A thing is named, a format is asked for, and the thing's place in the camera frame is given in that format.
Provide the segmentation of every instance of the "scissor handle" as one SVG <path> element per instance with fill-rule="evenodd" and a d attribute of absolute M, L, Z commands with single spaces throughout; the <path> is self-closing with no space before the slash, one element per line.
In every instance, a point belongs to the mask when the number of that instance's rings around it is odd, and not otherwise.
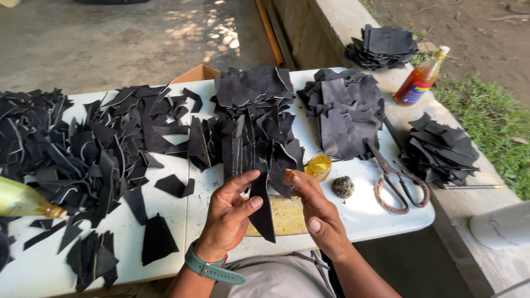
<path fill-rule="evenodd" d="M 379 179 L 379 182 L 377 183 L 377 187 L 376 187 L 376 198 L 377 198 L 377 201 L 381 205 L 383 205 L 383 207 L 386 210 L 388 210 L 388 211 L 390 211 L 392 213 L 395 213 L 395 214 L 407 214 L 409 212 L 409 205 L 407 204 L 407 201 L 405 201 L 405 199 L 403 198 L 401 193 L 396 189 L 394 184 L 392 184 L 390 182 L 390 179 L 388 179 L 388 174 L 384 174 L 384 177 L 385 177 L 384 179 L 383 178 Z M 383 183 L 384 183 L 385 180 L 390 185 L 390 187 L 392 187 L 392 189 L 397 194 L 397 196 L 399 197 L 401 202 L 404 204 L 405 208 L 403 208 L 403 209 L 394 208 L 394 207 L 390 206 L 387 202 L 385 202 L 385 200 L 383 200 L 383 197 L 381 196 L 381 191 L 383 190 Z"/>
<path fill-rule="evenodd" d="M 429 187 L 427 187 L 427 184 L 421 179 L 419 178 L 418 176 L 414 175 L 414 174 L 411 174 L 407 171 L 404 171 L 402 170 L 401 173 L 405 176 L 405 177 L 408 177 L 414 181 L 416 181 L 418 183 L 418 185 L 421 187 L 421 189 L 423 190 L 423 200 L 419 203 L 416 203 L 413 199 L 412 199 L 412 196 L 410 195 L 409 193 L 409 190 L 408 188 L 405 186 L 405 181 L 403 181 L 403 179 L 401 179 L 401 175 L 398 174 L 399 176 L 399 181 L 401 183 L 401 186 L 403 187 L 403 190 L 405 190 L 405 193 L 407 194 L 407 196 L 409 197 L 409 200 L 410 202 L 418 207 L 418 208 L 423 208 L 425 207 L 428 203 L 429 203 L 429 197 L 430 197 L 430 192 L 429 192 Z"/>

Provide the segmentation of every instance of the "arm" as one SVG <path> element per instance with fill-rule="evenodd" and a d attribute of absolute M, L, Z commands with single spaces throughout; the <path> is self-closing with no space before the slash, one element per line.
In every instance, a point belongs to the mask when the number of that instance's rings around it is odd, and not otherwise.
<path fill-rule="evenodd" d="M 331 259 L 347 298 L 400 297 L 363 259 L 346 237 L 337 207 L 324 197 L 318 181 L 296 170 L 284 170 L 283 182 L 301 198 L 309 234 Z"/>
<path fill-rule="evenodd" d="M 197 257 L 208 263 L 217 262 L 243 240 L 250 224 L 249 215 L 263 205 L 263 199 L 252 197 L 245 200 L 240 193 L 259 175 L 258 170 L 245 172 L 214 191 L 206 225 L 193 250 Z M 164 297 L 208 298 L 214 284 L 215 280 L 200 276 L 184 264 Z"/>

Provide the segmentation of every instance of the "concrete ledge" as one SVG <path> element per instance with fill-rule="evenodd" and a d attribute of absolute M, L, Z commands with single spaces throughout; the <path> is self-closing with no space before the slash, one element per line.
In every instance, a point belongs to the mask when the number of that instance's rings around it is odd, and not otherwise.
<path fill-rule="evenodd" d="M 392 94 L 405 81 L 412 66 L 391 71 L 367 71 L 344 58 L 344 45 L 351 42 L 351 37 L 361 38 L 360 29 L 365 24 L 380 27 L 358 1 L 273 2 L 290 40 L 293 58 L 300 69 L 355 67 L 372 74 L 379 81 L 378 86 L 385 93 L 385 123 L 399 145 L 409 137 L 411 126 L 408 122 L 420 118 L 424 112 L 441 124 L 460 126 L 430 91 L 411 107 L 394 102 Z M 482 172 L 477 173 L 475 178 L 468 178 L 469 184 L 504 185 L 482 152 L 474 165 Z M 433 225 L 475 297 L 490 297 L 493 292 L 502 291 L 530 277 L 529 247 L 492 250 L 479 243 L 468 227 L 471 216 L 520 202 L 513 191 L 506 186 L 500 190 L 440 190 L 434 186 L 431 189 L 432 203 L 437 212 Z M 525 286 L 504 297 L 528 297 L 529 291 L 530 286 Z"/>

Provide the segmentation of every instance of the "scissors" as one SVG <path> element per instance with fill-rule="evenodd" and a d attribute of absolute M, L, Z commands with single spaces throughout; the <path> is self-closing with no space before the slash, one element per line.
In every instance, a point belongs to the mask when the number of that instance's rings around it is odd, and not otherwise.
<path fill-rule="evenodd" d="M 401 187 L 405 191 L 405 194 L 409 198 L 410 202 L 414 206 L 416 206 L 418 208 L 425 207 L 429 203 L 429 188 L 427 187 L 427 184 L 423 180 L 421 180 L 419 177 L 414 175 L 414 174 L 411 174 L 411 173 L 409 173 L 407 171 L 401 171 L 400 172 L 400 171 L 394 169 L 393 167 L 390 166 L 388 161 L 386 161 L 386 159 L 384 159 L 384 157 L 381 155 L 379 150 L 377 150 L 377 148 L 374 146 L 374 144 L 372 144 L 370 141 L 368 141 L 367 138 L 364 138 L 364 142 L 366 143 L 366 145 L 368 145 L 368 147 L 370 148 L 370 150 L 374 154 L 374 157 L 375 157 L 375 159 L 377 159 L 377 162 L 381 166 L 381 169 L 383 169 L 383 177 L 384 178 L 379 179 L 379 182 L 377 183 L 377 188 L 376 188 L 376 195 L 377 195 L 376 198 L 379 201 L 379 203 L 381 205 L 383 205 L 383 207 L 385 209 L 387 209 L 388 211 L 390 211 L 392 213 L 407 214 L 409 212 L 409 204 L 407 204 L 407 201 L 405 200 L 403 195 L 398 191 L 396 186 L 394 186 L 394 184 L 392 184 L 392 182 L 390 182 L 390 179 L 388 178 L 390 176 L 390 174 L 396 174 L 399 177 L 399 182 L 401 183 Z M 409 179 L 412 179 L 413 181 L 417 182 L 418 185 L 421 187 L 421 189 L 423 190 L 423 200 L 421 202 L 416 203 L 412 199 L 412 196 L 410 195 L 410 192 L 409 192 L 407 186 L 405 185 L 405 181 L 403 180 L 403 176 L 405 176 L 405 177 L 407 177 Z M 383 200 L 383 198 L 381 197 L 381 191 L 383 190 L 384 181 L 386 181 L 386 183 L 388 183 L 390 185 L 390 187 L 392 188 L 392 190 L 394 190 L 394 192 L 397 194 L 397 196 L 399 197 L 400 201 L 404 205 L 403 209 L 397 209 L 395 207 L 392 207 L 389 204 L 387 204 L 387 202 L 385 202 L 385 200 Z"/>

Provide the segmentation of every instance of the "green watch strap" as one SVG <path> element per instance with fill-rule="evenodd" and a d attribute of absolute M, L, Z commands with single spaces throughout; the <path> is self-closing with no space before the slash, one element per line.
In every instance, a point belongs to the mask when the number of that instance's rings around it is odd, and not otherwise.
<path fill-rule="evenodd" d="M 246 282 L 246 278 L 243 275 L 221 268 L 224 259 L 213 264 L 209 264 L 208 262 L 201 260 L 193 252 L 194 247 L 195 243 L 192 243 L 186 252 L 186 256 L 184 257 L 186 265 L 191 271 L 199 274 L 200 276 L 233 285 L 242 285 Z"/>

